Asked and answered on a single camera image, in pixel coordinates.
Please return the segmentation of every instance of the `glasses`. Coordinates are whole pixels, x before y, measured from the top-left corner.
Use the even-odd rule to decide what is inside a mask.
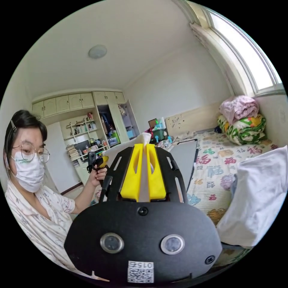
[[[31,162],[35,156],[35,152],[42,163],[47,163],[49,160],[50,153],[45,148],[40,148],[38,151],[34,148],[31,143],[25,142],[22,145],[15,146],[13,148],[21,148],[22,158],[26,162]]]

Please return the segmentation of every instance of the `folded quilt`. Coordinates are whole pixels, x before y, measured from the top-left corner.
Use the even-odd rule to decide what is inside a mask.
[[[266,119],[258,114],[257,117],[246,117],[230,125],[228,120],[220,115],[218,125],[227,138],[238,145],[259,144],[266,136],[264,129]]]
[[[221,114],[230,125],[245,117],[257,117],[259,105],[257,101],[248,96],[232,96],[222,102],[219,107]]]

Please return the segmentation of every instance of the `window frame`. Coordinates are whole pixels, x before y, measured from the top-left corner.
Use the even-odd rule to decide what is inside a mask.
[[[226,17],[220,15],[219,13],[217,13],[217,12],[211,10],[211,9],[208,9],[207,7],[203,7],[202,6],[201,8],[202,8],[202,11],[204,12],[204,14],[205,14],[205,16],[207,18],[207,22],[209,24],[210,29],[214,33],[216,33],[227,44],[227,46],[233,51],[233,53],[235,54],[235,56],[237,57],[237,59],[241,63],[245,73],[247,74],[247,77],[249,78],[249,81],[251,83],[251,86],[252,86],[252,89],[254,91],[255,96],[286,94],[283,84],[278,82],[277,77],[276,77],[276,75],[275,75],[275,73],[273,71],[272,66],[266,60],[267,56],[263,53],[263,51],[259,47],[259,45],[250,36],[248,36],[240,27],[238,27],[236,24],[231,22]],[[225,23],[230,25],[236,32],[238,32],[248,42],[248,44],[253,48],[253,50],[256,52],[256,54],[258,55],[258,57],[262,61],[264,67],[266,68],[266,71],[268,72],[268,74],[270,76],[270,79],[272,81],[272,84],[273,84],[272,86],[266,87],[266,88],[263,88],[263,89],[258,89],[256,81],[254,79],[254,76],[251,73],[248,65],[244,61],[244,59],[241,56],[241,54],[238,52],[236,47],[233,44],[231,44],[230,41],[220,31],[218,31],[214,27],[211,14],[213,14],[214,16],[220,18]]]

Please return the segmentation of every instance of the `ceiling light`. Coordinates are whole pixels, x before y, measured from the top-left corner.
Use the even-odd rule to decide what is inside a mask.
[[[93,59],[102,58],[107,54],[107,48],[104,45],[96,45],[89,50],[89,57]]]

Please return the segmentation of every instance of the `yellow bracket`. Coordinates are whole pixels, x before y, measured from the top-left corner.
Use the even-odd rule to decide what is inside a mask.
[[[147,172],[148,172],[148,188],[149,188],[149,199],[160,200],[166,197],[166,189],[162,178],[161,168],[158,162],[155,145],[146,145],[147,154]]]
[[[103,163],[99,165],[99,168],[104,168],[107,165],[109,157],[103,156],[102,159],[103,159]]]
[[[135,144],[121,189],[121,197],[139,202],[141,186],[141,170],[143,158],[143,144]]]

